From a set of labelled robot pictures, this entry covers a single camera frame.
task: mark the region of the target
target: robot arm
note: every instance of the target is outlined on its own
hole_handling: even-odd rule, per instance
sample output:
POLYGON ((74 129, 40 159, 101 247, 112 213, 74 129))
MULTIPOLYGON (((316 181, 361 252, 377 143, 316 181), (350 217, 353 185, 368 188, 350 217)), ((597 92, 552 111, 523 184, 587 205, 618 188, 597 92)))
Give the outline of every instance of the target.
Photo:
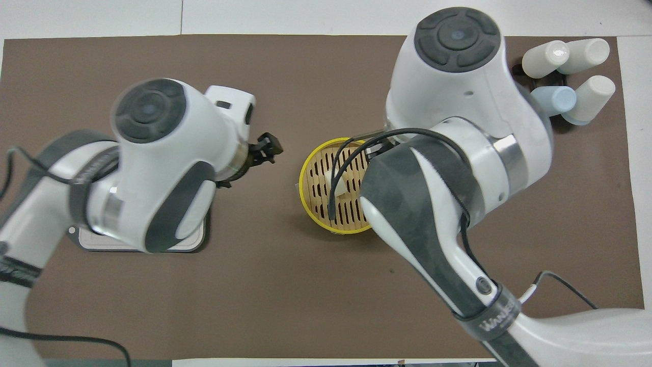
MULTIPOLYGON (((144 252, 174 246, 203 221, 216 183, 282 153, 265 133, 248 144, 255 98, 156 79, 118 98, 111 127, 54 140, 0 218, 0 326, 24 331, 30 288, 70 226, 107 234, 144 252)), ((31 342, 0 335, 3 366, 42 366, 31 342)))
POLYGON ((420 127, 447 139, 402 135, 374 157, 361 186, 364 214, 502 364, 646 365, 649 312, 529 318, 457 244, 462 226, 548 171, 550 122, 528 97, 511 78, 505 41, 489 17, 468 8, 426 17, 398 55, 386 129, 420 127))

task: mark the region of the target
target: white cable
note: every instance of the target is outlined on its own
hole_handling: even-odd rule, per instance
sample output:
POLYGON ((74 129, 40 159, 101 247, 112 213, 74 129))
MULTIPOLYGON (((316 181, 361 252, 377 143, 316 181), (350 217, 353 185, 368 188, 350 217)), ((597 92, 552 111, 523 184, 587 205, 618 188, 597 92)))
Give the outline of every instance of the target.
POLYGON ((525 302, 527 302, 527 300, 529 300, 529 298, 536 290, 537 290, 537 285, 531 284, 530 287, 525 291, 525 293, 523 293, 521 298, 518 299, 518 301, 521 302, 521 304, 524 304, 525 302))

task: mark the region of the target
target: brown mat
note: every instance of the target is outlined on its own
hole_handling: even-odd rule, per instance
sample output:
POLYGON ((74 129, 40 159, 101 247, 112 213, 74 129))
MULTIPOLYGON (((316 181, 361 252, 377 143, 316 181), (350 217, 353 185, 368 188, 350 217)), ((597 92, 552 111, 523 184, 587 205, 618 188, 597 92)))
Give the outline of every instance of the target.
MULTIPOLYGON (((5 41, 2 151, 18 144, 36 153, 79 128, 110 134, 116 96, 155 77, 253 93, 252 136, 270 131, 286 150, 275 165, 219 190, 210 242, 197 254, 88 253, 64 239, 28 301, 29 329, 111 338, 137 359, 488 357, 373 231, 323 230, 295 188, 316 146, 382 127, 403 39, 5 41)), ((511 64, 548 40, 509 38, 511 64)), ((516 295, 549 269, 602 307, 643 306, 617 46, 608 41, 605 64, 569 79, 577 87, 593 74, 610 77, 617 91, 605 110, 586 127, 557 124, 550 173, 470 232, 490 275, 516 295)), ((19 166, 22 177, 25 164, 19 166)), ((586 309, 550 280, 524 307, 537 317, 586 309)), ((49 358, 118 358, 106 347, 76 343, 38 349, 49 358)))

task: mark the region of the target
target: yellow steamer rim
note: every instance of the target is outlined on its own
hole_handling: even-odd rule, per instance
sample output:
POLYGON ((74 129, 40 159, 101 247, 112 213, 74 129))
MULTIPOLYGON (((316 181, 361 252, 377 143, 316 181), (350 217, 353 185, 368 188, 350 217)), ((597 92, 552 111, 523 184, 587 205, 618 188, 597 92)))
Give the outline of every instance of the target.
MULTIPOLYGON (((315 148, 303 163, 299 175, 299 196, 306 213, 315 223, 337 234, 360 233, 371 227, 359 200, 360 184, 367 167, 363 153, 358 155, 344 172, 342 180, 346 185, 346 192, 335 197, 335 220, 328 218, 328 194, 331 187, 325 175, 331 174, 335 153, 347 139, 332 139, 315 148)), ((362 143, 360 140, 351 142, 342 150, 337 169, 362 143)))

